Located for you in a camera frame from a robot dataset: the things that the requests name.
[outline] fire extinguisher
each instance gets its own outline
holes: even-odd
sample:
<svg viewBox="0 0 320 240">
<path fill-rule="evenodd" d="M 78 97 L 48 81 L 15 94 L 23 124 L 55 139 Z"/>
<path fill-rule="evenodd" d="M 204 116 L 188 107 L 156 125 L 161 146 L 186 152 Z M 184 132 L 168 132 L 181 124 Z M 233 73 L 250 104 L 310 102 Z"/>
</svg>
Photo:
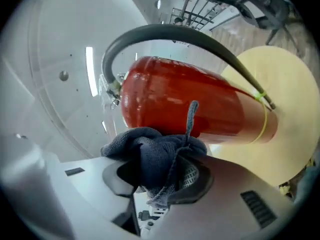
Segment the fire extinguisher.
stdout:
<svg viewBox="0 0 320 240">
<path fill-rule="evenodd" d="M 216 55 L 239 72 L 269 107 L 218 74 L 181 61 L 145 56 L 135 61 L 123 83 L 112 72 L 112 63 L 127 46 L 150 40 L 175 40 Z M 267 142 L 278 121 L 270 97 L 245 66 L 222 44 L 185 26 L 151 24 L 130 30 L 106 50 L 102 61 L 108 95 L 130 128 L 151 127 L 163 135 L 184 134 L 188 108 L 199 103 L 191 136 L 211 144 Z"/>
</svg>

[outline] extinguisher hose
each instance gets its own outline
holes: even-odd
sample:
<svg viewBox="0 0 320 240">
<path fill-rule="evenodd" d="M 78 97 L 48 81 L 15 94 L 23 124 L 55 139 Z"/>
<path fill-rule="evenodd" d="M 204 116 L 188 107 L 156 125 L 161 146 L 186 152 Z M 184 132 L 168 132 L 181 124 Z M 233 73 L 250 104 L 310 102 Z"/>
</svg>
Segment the extinguisher hose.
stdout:
<svg viewBox="0 0 320 240">
<path fill-rule="evenodd" d="M 238 58 L 221 43 L 192 28 L 171 24 L 150 24 L 140 26 L 124 33 L 113 41 L 105 51 L 102 60 L 103 75 L 111 88 L 119 91 L 121 86 L 112 72 L 112 63 L 118 53 L 130 45 L 150 40 L 175 40 L 200 47 L 228 63 L 260 94 L 265 93 L 262 86 L 251 75 L 240 60 L 238 60 Z M 268 95 L 265 95 L 264 98 L 272 109 L 276 108 Z"/>
</svg>

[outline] beige disc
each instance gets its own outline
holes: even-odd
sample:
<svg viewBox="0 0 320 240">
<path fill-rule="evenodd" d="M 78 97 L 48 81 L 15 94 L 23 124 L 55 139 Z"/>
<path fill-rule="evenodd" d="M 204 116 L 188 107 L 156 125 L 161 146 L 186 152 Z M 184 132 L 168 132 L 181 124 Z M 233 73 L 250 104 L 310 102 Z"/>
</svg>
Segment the beige disc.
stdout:
<svg viewBox="0 0 320 240">
<path fill-rule="evenodd" d="M 242 165 L 273 186 L 298 174 L 311 158 L 320 136 L 320 95 L 307 66 L 289 51 L 260 46 L 238 59 L 276 105 L 275 136 L 267 143 L 209 145 L 214 157 Z M 251 94 L 257 91 L 232 67 L 221 74 Z"/>
</svg>

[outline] gray cloth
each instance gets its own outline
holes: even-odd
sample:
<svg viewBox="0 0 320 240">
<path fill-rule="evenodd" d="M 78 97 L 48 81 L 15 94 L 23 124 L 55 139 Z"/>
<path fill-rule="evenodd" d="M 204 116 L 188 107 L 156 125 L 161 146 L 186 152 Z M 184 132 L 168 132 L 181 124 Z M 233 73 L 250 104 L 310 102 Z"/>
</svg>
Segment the gray cloth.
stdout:
<svg viewBox="0 0 320 240">
<path fill-rule="evenodd" d="M 101 155 L 115 160 L 140 156 L 141 179 L 137 192 L 146 191 L 155 208 L 167 208 L 168 196 L 177 189 L 176 157 L 191 151 L 206 155 L 207 148 L 199 139 L 190 136 L 198 102 L 190 104 L 185 135 L 163 136 L 149 127 L 133 128 L 116 136 L 101 149 Z"/>
</svg>

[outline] yellow zip tie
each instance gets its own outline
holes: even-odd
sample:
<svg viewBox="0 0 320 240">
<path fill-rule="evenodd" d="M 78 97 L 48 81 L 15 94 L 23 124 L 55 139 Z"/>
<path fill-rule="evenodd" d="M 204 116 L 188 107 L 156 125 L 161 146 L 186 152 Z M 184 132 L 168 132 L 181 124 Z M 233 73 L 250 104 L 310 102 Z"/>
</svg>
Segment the yellow zip tie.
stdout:
<svg viewBox="0 0 320 240">
<path fill-rule="evenodd" d="M 266 105 L 260 100 L 262 97 L 266 96 L 266 94 L 267 94 L 266 91 L 264 91 L 263 93 L 259 93 L 255 97 L 255 99 L 262 104 L 263 112 L 264 112 L 264 123 L 263 123 L 263 127 L 261 129 L 261 132 L 259 133 L 259 135 L 251 143 L 256 142 L 264 134 L 264 132 L 266 130 L 266 127 L 267 127 L 267 121 L 268 121 L 267 108 L 266 108 Z"/>
</svg>

